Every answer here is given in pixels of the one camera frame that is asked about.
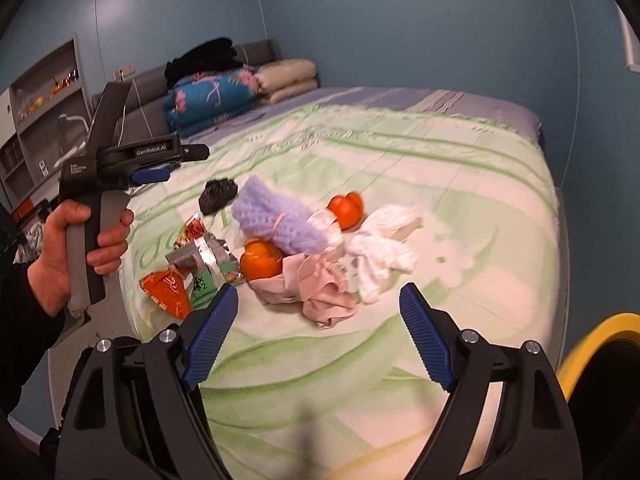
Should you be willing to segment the person left hand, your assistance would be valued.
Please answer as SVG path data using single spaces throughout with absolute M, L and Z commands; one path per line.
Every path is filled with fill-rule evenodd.
M 47 218 L 43 231 L 42 252 L 27 271 L 29 286 L 43 311 L 55 318 L 70 298 L 67 272 L 66 228 L 90 218 L 88 206 L 66 200 Z M 127 238 L 134 223 L 134 213 L 125 209 L 113 229 L 98 236 L 99 247 L 86 260 L 98 275 L 115 272 L 128 248 Z

